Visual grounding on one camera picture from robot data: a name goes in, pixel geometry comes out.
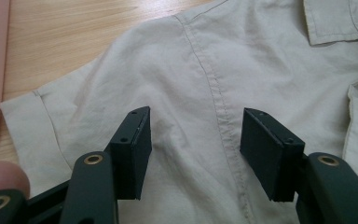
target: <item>black plastic jaw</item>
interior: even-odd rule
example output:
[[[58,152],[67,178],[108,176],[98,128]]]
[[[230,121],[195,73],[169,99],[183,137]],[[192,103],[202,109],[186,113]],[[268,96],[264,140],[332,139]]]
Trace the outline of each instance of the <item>black plastic jaw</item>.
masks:
[[[117,198],[140,200],[152,151],[150,107],[131,111],[104,151],[112,155],[116,167]]]
[[[305,143],[269,114],[243,111],[241,154],[253,168],[270,200],[292,202],[296,168]]]

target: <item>clamp jaw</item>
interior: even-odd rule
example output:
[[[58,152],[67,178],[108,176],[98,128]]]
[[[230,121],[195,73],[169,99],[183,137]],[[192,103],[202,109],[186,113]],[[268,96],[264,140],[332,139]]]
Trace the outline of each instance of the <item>clamp jaw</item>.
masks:
[[[245,108],[241,154],[269,199],[292,202],[302,224],[358,223],[358,176],[341,158],[303,154],[305,143],[269,114]]]
[[[0,223],[118,223],[117,200],[141,199],[151,150],[146,106],[127,115],[104,151],[77,159],[70,180],[28,201],[0,190]]]

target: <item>wooden table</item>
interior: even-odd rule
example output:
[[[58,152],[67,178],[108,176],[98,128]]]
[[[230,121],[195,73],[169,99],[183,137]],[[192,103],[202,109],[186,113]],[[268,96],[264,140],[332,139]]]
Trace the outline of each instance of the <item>wooden table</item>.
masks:
[[[132,26],[212,0],[12,0],[4,101],[91,61]],[[0,161],[18,162],[1,119]]]

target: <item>beige shirt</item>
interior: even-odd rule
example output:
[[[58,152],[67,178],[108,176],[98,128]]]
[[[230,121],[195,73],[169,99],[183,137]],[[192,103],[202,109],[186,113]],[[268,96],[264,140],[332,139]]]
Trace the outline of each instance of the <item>beige shirt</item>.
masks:
[[[153,151],[142,200],[119,202],[122,223],[297,223],[240,154],[242,110],[270,113],[306,154],[344,157],[358,174],[358,0],[214,1],[129,30],[1,108],[36,195],[145,105]]]

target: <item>shirt seam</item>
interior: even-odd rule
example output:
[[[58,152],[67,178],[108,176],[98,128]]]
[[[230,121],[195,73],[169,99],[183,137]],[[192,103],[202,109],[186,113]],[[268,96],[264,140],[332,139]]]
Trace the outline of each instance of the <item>shirt seam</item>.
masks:
[[[214,8],[216,8],[216,7],[220,7],[221,5],[223,5],[223,4],[224,4],[225,2],[227,2],[227,1],[228,1],[228,0],[223,1],[223,2],[221,2],[221,3],[219,3],[219,4],[217,4],[216,6],[209,8],[209,9],[206,10],[206,11],[202,11],[201,13],[199,13],[199,14],[197,14],[196,16],[194,16],[193,18],[191,18],[189,21],[193,21],[193,20],[195,20],[198,16],[203,15],[203,14],[205,14],[205,13],[211,11],[212,9],[214,9]]]
[[[356,25],[356,22],[355,22],[355,19],[354,19],[354,15],[353,12],[352,12],[352,7],[351,7],[351,0],[348,0],[348,8],[350,9],[350,16],[351,16],[351,21],[352,21],[352,24],[354,26],[354,28],[356,29],[357,33],[358,33],[358,28],[357,28],[357,25]]]
[[[193,50],[193,53],[195,54],[196,58],[198,59],[199,63],[200,63],[200,66],[202,67],[204,73],[205,73],[205,76],[208,80],[208,85],[209,85],[209,88],[210,88],[210,91],[211,91],[211,95],[212,95],[212,98],[213,98],[213,105],[214,105],[214,110],[215,110],[215,114],[216,114],[216,122],[217,122],[217,125],[219,127],[219,133],[220,133],[220,138],[221,138],[221,141],[222,141],[222,147],[223,147],[223,150],[225,152],[225,155],[226,155],[226,158],[227,158],[227,162],[228,162],[228,168],[233,176],[233,179],[236,183],[236,186],[237,188],[239,189],[239,194],[240,194],[240,200],[241,198],[244,200],[243,204],[244,204],[244,207],[243,207],[243,210],[245,212],[245,217],[248,219],[248,221],[250,223],[252,223],[253,221],[253,215],[251,213],[251,210],[250,210],[250,207],[249,207],[249,201],[248,201],[248,196],[247,196],[247,193],[246,193],[246,186],[244,184],[244,179],[243,179],[243,176],[244,174],[239,174],[239,171],[233,171],[232,170],[232,165],[234,166],[238,166],[240,167],[240,158],[238,158],[238,151],[235,151],[235,148],[232,144],[232,139],[233,139],[233,128],[232,126],[229,124],[229,119],[228,119],[228,112],[227,112],[227,105],[226,105],[226,102],[224,100],[224,97],[223,97],[223,94],[222,94],[222,91],[221,91],[221,86],[219,84],[219,81],[217,79],[217,76],[215,74],[215,71],[213,70],[213,67],[211,66],[210,63],[208,62],[203,62],[203,60],[200,58],[200,54],[201,56],[203,56],[205,58],[205,61],[209,61],[207,58],[206,58],[206,55],[204,53],[204,50],[202,49],[202,47],[198,44],[199,41],[196,40],[196,37],[194,36],[194,31],[192,30],[190,24],[188,24],[188,22],[186,22],[186,24],[184,24],[180,18],[178,18],[178,16],[174,16],[177,20],[179,20],[179,22],[182,24],[183,28],[184,28],[184,32],[186,34],[186,38],[188,40],[188,42],[190,43],[190,46]],[[210,69],[211,69],[211,72],[208,72],[207,69],[205,68],[205,65],[208,65],[210,66]],[[216,94],[214,93],[213,91],[213,87],[211,85],[211,79],[216,83],[216,88],[218,89],[217,91],[217,96]],[[222,130],[222,120],[219,120],[219,113],[218,112],[218,103],[216,102],[218,100],[218,98],[220,98],[220,100],[222,101],[221,104],[223,106],[223,109],[224,109],[224,120],[227,122],[227,132],[228,134],[224,134],[224,130]],[[224,135],[228,135],[228,140],[226,141],[225,140],[225,137]],[[234,153],[233,153],[233,157],[229,157],[230,155],[228,155],[228,151],[229,150],[232,150]]]

